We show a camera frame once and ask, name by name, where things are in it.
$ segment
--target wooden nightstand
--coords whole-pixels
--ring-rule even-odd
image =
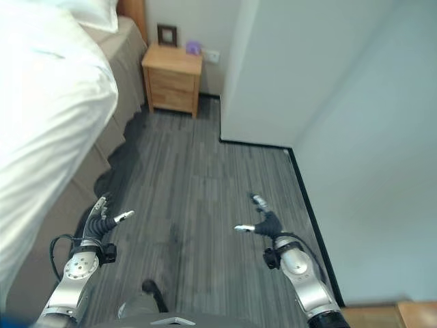
[[[197,116],[202,56],[186,54],[181,48],[153,44],[141,65],[151,113],[158,107]]]

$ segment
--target wooden headboard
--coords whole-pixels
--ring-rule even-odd
[[[147,44],[144,3],[144,0],[118,0],[117,14],[130,17],[135,24],[137,24],[137,27],[143,36],[143,40]]]

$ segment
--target gray carpet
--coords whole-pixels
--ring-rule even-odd
[[[219,100],[199,99],[199,117],[156,111],[130,151],[117,202],[136,216],[115,229],[115,264],[103,267],[85,326],[114,319],[145,278],[170,310],[249,319],[260,327],[306,327],[290,282],[262,259],[270,241],[233,231],[260,220],[247,193],[260,193],[285,228],[320,251],[288,154],[219,143]]]

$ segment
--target white bedsheet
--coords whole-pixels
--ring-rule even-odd
[[[0,0],[0,308],[55,200],[117,104],[98,46],[69,12]]]

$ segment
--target electrical outlet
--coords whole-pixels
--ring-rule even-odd
[[[215,50],[202,49],[202,56],[205,62],[217,64],[219,62],[220,53]]]

